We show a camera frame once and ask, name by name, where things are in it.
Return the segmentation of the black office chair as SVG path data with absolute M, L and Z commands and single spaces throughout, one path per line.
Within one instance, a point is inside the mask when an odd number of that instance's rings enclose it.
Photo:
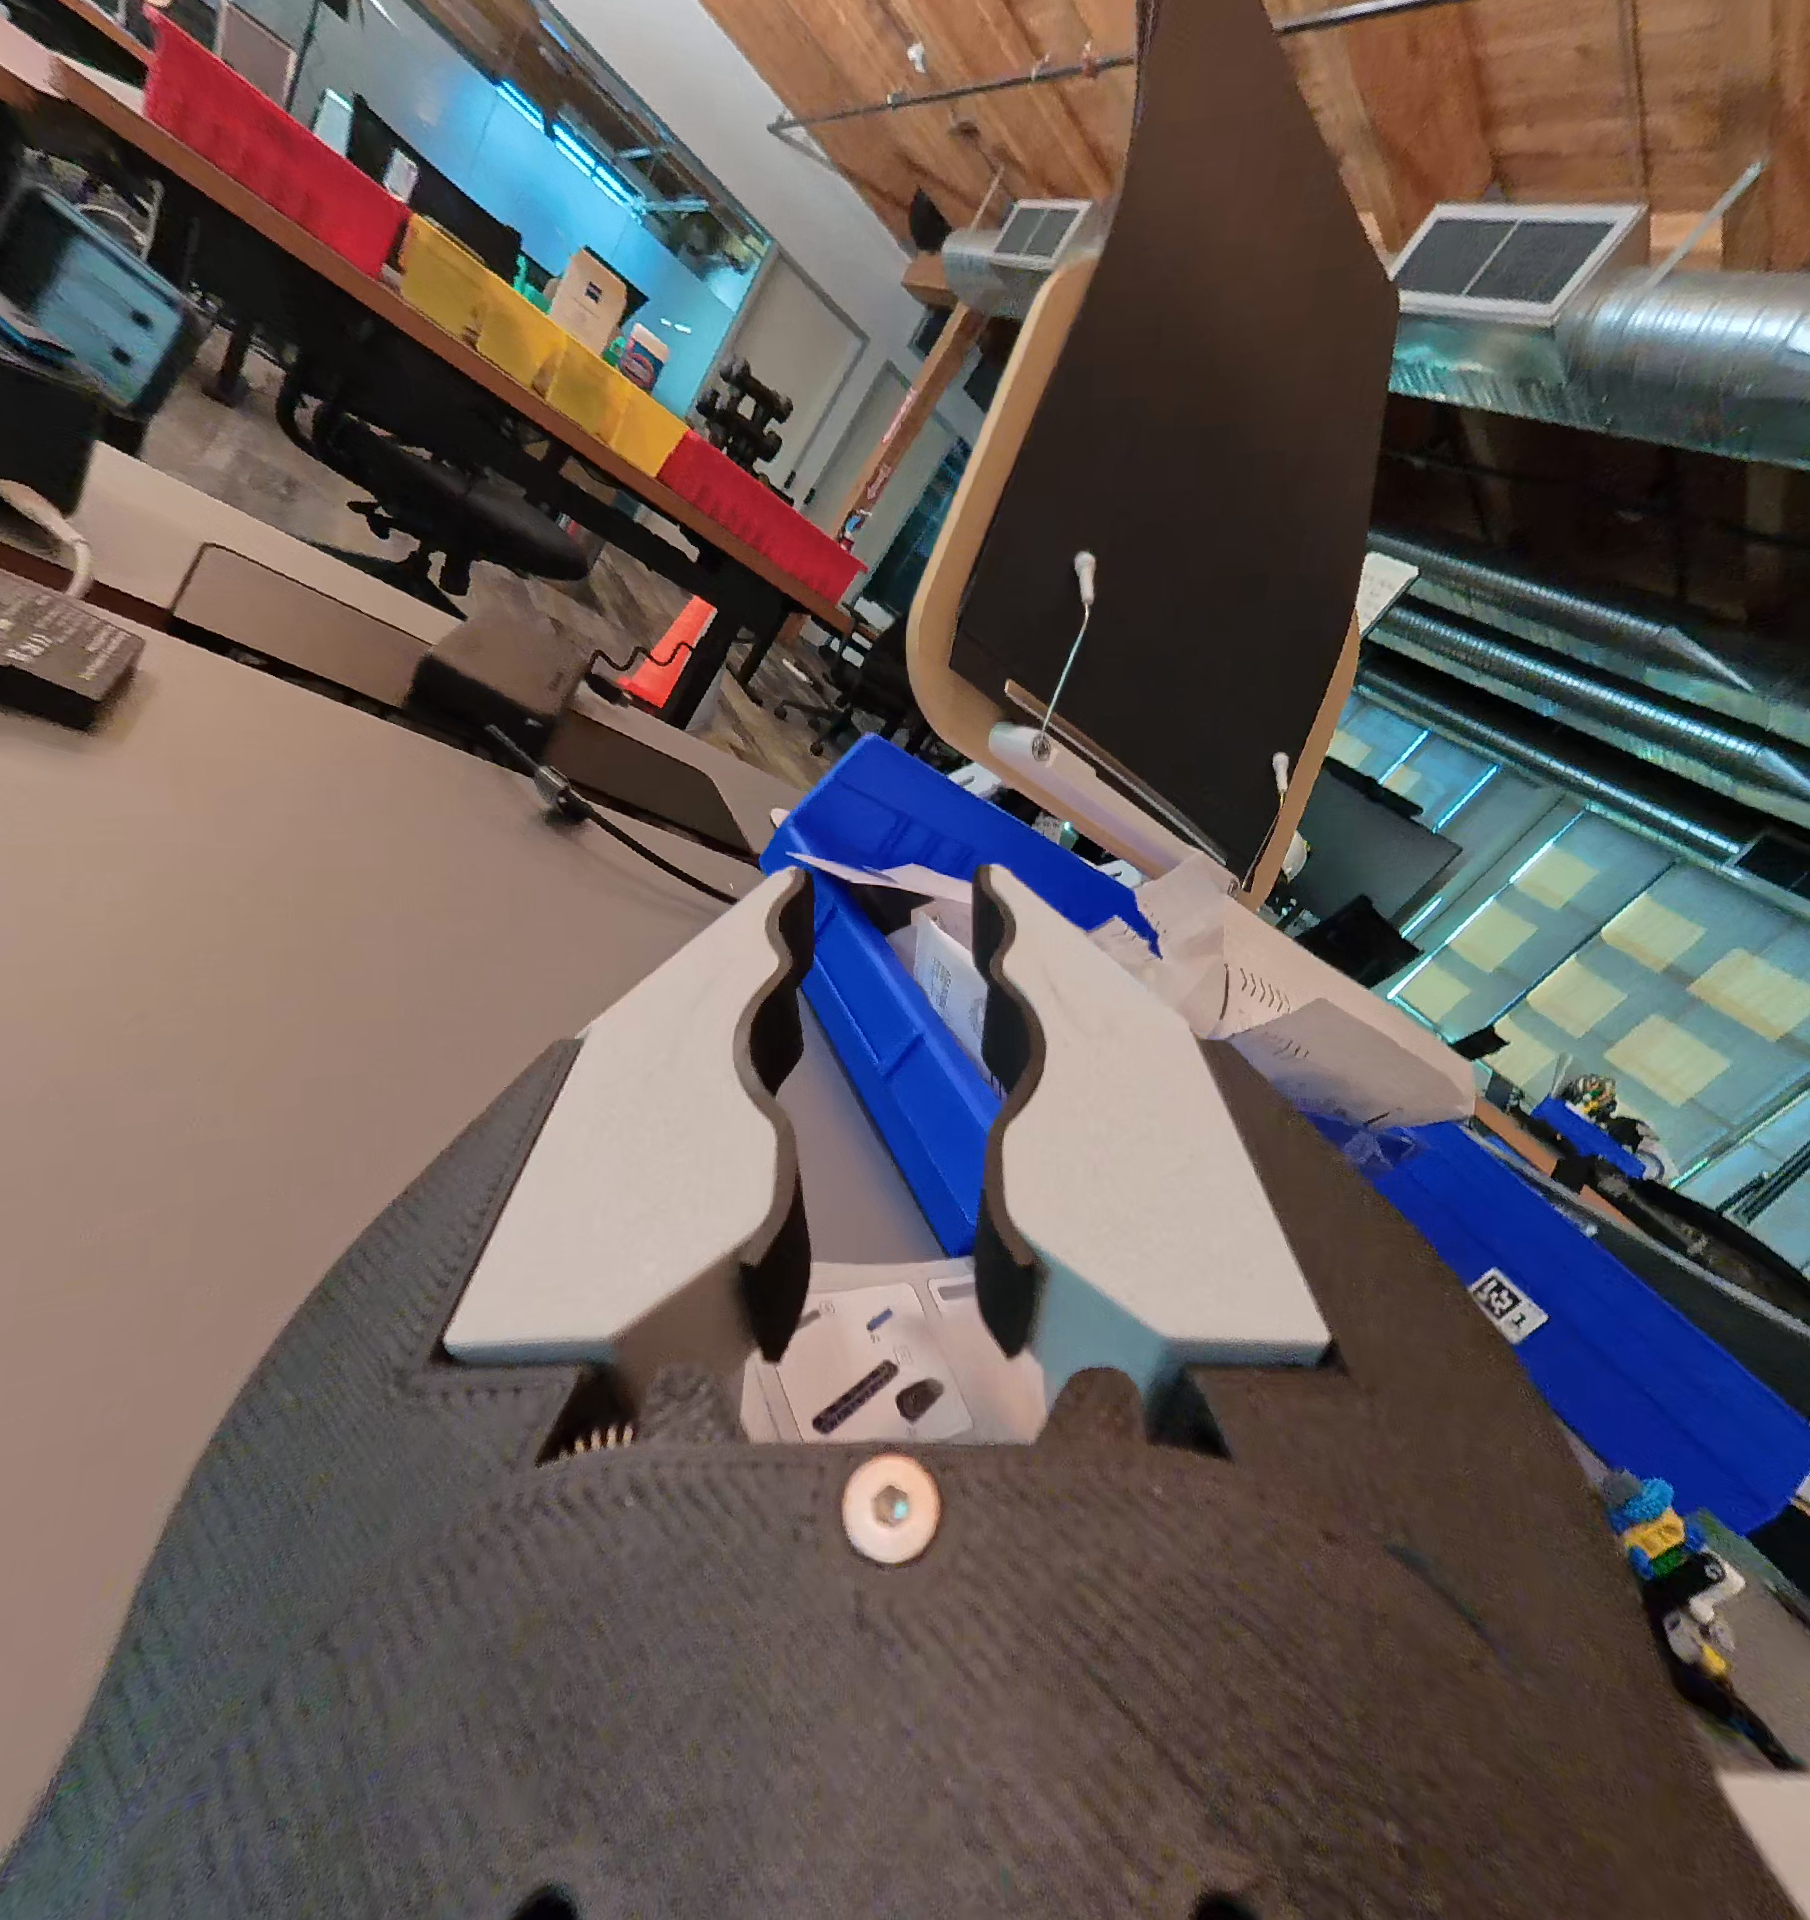
M 474 565 L 554 583 L 579 581 L 590 568 L 582 544 L 506 484 L 517 445 L 482 410 L 302 352 L 284 373 L 275 419 L 347 482 L 345 508 L 372 539 L 411 542 L 398 559 L 341 544 L 325 553 L 440 613 L 464 616 Z

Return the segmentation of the large white vent grille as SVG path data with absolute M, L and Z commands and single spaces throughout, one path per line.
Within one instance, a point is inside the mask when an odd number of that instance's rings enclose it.
M 1553 328 L 1596 286 L 1649 260 L 1652 213 L 1631 204 L 1436 204 L 1391 262 L 1399 310 Z

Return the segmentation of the blue plastic bin with tag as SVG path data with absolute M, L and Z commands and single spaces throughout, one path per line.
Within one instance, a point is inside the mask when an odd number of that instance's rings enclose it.
M 1454 1124 L 1304 1118 L 1457 1275 L 1537 1392 L 1605 1467 L 1682 1514 L 1770 1524 L 1810 1478 L 1810 1415 L 1637 1277 L 1570 1210 Z

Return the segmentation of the lego instruction booklet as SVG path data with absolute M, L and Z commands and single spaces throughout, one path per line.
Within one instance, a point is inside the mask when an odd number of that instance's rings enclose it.
M 976 1290 L 969 1256 L 817 1266 L 785 1353 L 748 1358 L 747 1438 L 862 1450 L 1033 1442 L 1043 1371 L 1000 1353 Z

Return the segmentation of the black case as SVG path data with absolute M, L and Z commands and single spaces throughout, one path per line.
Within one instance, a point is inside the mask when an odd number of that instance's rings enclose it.
M 0 482 L 54 508 L 77 508 L 108 419 L 105 401 L 70 373 L 0 345 Z

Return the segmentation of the white paper leaflet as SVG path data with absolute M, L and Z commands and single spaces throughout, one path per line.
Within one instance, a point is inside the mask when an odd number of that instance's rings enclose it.
M 972 957 L 972 913 L 946 898 L 917 902 L 908 919 L 908 962 L 917 990 L 974 1061 L 983 1058 L 987 983 Z

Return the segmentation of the plain blue plastic bin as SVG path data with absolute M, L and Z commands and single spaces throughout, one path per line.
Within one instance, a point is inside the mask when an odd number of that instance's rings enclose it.
M 1154 948 L 1131 888 L 880 736 L 797 802 L 758 863 L 810 869 L 802 993 L 939 1251 L 968 1255 L 1003 1094 L 895 939 L 917 906 L 952 908 L 964 925 L 976 869 L 1003 865 L 1072 925 L 1120 919 Z

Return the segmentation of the black monitor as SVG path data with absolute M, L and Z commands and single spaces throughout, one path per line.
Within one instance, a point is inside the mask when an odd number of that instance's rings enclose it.
M 1288 882 L 1318 922 L 1368 901 L 1399 928 L 1444 884 L 1462 846 L 1420 822 L 1420 808 L 1366 774 L 1326 759 L 1301 815 L 1304 861 Z

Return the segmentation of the yellow plastic bin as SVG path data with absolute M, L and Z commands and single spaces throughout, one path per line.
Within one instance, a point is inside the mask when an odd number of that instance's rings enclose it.
M 565 339 L 557 352 L 543 392 L 563 419 L 605 444 L 620 426 L 632 395 L 637 395 L 637 390 L 578 337 Z
M 625 387 L 617 419 L 605 430 L 605 444 L 629 467 L 656 478 L 677 444 L 685 422 L 648 392 Z
M 485 278 L 473 348 L 517 385 L 543 395 L 570 336 L 497 275 Z
M 492 273 L 444 227 L 413 213 L 395 251 L 401 300 L 441 332 L 474 345 L 489 300 Z

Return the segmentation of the orange plastic object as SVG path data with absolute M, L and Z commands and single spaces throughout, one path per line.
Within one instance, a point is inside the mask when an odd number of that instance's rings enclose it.
M 717 608 L 711 602 L 690 598 L 665 634 L 632 666 L 619 673 L 617 685 L 620 693 L 653 713 L 663 713 L 674 700 L 677 684 L 715 613 Z

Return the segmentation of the lego technic model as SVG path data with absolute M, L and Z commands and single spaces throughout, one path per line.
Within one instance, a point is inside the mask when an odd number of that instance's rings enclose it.
M 1596 1479 L 1596 1496 L 1614 1542 L 1632 1570 L 1640 1609 L 1673 1691 L 1772 1768 L 1803 1771 L 1806 1763 L 1776 1739 L 1733 1683 L 1735 1635 L 1727 1609 L 1743 1592 L 1743 1576 L 1712 1549 L 1695 1521 L 1677 1511 L 1665 1479 L 1605 1471 Z

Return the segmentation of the black labelled battery pack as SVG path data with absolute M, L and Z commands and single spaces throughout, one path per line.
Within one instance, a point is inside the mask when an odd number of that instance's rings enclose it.
M 142 634 L 0 568 L 0 709 L 93 731 L 135 681 Z

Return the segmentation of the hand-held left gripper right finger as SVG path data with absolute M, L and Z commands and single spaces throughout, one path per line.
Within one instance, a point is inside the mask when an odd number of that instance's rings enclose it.
M 989 1122 L 976 1301 L 1049 1389 L 1313 1367 L 1327 1327 L 1179 1014 L 1009 867 L 972 880 Z

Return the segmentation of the silver air duct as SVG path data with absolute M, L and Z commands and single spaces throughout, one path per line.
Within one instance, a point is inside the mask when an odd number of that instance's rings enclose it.
M 1391 392 L 1810 471 L 1810 275 L 1631 273 L 1556 325 L 1404 316 Z

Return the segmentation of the red plastic bin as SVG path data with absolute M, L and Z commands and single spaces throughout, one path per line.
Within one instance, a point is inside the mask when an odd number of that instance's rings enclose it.
M 176 23 L 150 17 L 148 28 L 145 120 L 379 278 L 411 218 L 407 204 Z
M 847 546 L 692 430 L 679 435 L 656 478 L 685 504 L 821 598 L 842 601 L 866 570 Z

